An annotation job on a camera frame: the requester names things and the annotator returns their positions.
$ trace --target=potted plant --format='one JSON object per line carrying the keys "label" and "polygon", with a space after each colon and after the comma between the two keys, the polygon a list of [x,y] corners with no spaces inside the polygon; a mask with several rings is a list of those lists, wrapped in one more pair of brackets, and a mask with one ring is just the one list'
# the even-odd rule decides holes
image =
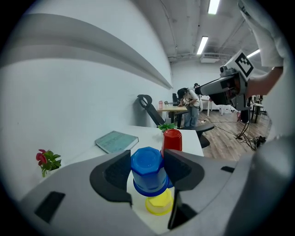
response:
{"label": "potted plant", "polygon": [[39,149],[39,151],[40,153],[37,153],[36,160],[39,161],[38,165],[42,169],[43,177],[47,175],[47,171],[53,171],[61,167],[61,159],[56,160],[60,155],[53,154],[50,150]]}
{"label": "potted plant", "polygon": [[176,129],[177,126],[175,124],[162,124],[162,125],[158,125],[158,128],[160,130],[162,130],[162,132],[164,133],[166,130],[172,130],[172,129]]}

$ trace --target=jeans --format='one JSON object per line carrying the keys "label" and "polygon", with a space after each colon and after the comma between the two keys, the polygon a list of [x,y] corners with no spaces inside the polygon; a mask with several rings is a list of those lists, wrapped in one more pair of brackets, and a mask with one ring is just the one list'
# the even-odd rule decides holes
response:
{"label": "jeans", "polygon": [[197,120],[199,116],[199,108],[195,106],[188,106],[188,114],[184,117],[184,127],[197,126]]}

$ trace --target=teal book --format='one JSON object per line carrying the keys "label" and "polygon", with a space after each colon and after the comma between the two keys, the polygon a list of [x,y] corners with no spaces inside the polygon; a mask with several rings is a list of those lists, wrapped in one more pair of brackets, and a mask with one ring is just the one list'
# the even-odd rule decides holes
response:
{"label": "teal book", "polygon": [[138,143],[138,137],[112,131],[95,140],[106,153],[115,153],[133,148]]}

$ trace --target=ceiling light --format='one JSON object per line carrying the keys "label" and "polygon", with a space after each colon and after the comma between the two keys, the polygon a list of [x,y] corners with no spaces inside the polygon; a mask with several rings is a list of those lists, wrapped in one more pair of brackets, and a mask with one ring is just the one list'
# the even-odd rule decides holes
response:
{"label": "ceiling light", "polygon": [[209,10],[208,10],[209,14],[214,14],[214,15],[216,14],[217,8],[219,6],[219,2],[220,0],[210,0]]}
{"label": "ceiling light", "polygon": [[205,47],[205,45],[207,43],[207,40],[208,40],[208,37],[206,37],[206,36],[203,36],[202,37],[202,41],[201,41],[201,44],[199,46],[199,50],[197,52],[197,55],[201,55],[202,54],[202,52],[204,50],[204,47]]}
{"label": "ceiling light", "polygon": [[257,53],[259,53],[259,52],[260,52],[260,49],[258,49],[258,50],[256,50],[255,52],[252,52],[251,54],[249,54],[249,55],[247,56],[247,58],[250,58],[250,57],[254,56],[255,54],[257,54]]}

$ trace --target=red cup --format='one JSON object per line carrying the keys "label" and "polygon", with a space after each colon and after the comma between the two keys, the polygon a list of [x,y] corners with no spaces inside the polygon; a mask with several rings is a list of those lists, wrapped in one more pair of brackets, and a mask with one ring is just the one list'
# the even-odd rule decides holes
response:
{"label": "red cup", "polygon": [[179,130],[166,130],[164,132],[161,154],[164,158],[165,149],[183,150],[183,136]]}

